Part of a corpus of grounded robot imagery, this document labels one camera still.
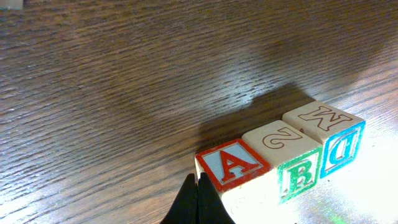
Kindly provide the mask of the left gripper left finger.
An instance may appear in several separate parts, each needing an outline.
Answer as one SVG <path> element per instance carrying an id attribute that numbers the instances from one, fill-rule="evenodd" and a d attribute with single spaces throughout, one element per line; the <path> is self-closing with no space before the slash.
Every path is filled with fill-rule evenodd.
<path id="1" fill-rule="evenodd" d="M 195 174 L 188 174 L 166 216 L 160 224 L 195 224 L 197 185 Z"/>

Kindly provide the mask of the wooden block green side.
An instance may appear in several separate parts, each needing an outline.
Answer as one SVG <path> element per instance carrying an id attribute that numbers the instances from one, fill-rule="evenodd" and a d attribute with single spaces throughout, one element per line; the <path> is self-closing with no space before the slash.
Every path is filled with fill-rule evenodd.
<path id="1" fill-rule="evenodd" d="M 197 174 L 205 172 L 235 223 L 298 223 L 279 203 L 271 186 L 272 166 L 242 139 L 195 155 Z"/>

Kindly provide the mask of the block green letter B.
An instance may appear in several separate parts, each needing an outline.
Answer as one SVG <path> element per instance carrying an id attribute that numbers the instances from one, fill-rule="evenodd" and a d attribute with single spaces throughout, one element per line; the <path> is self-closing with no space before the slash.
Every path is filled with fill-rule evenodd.
<path id="1" fill-rule="evenodd" d="M 323 146 L 291 125 L 277 120 L 248 131 L 242 139 L 271 166 L 271 186 L 279 203 L 317 184 Z"/>

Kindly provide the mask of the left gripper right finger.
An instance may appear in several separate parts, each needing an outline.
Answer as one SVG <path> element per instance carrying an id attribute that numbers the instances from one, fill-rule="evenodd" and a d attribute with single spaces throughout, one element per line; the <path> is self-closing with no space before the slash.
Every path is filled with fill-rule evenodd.
<path id="1" fill-rule="evenodd" d="M 202 172 L 198 180 L 197 223 L 235 224 L 227 213 L 209 176 Z"/>

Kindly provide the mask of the block blue letter D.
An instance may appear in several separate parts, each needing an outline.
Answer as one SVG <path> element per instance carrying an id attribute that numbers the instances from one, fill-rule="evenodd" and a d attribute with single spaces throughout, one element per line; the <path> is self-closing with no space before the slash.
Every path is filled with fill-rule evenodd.
<path id="1" fill-rule="evenodd" d="M 362 118 L 321 101 L 288 111 L 282 120 L 322 144 L 321 179 L 356 159 L 366 127 Z"/>

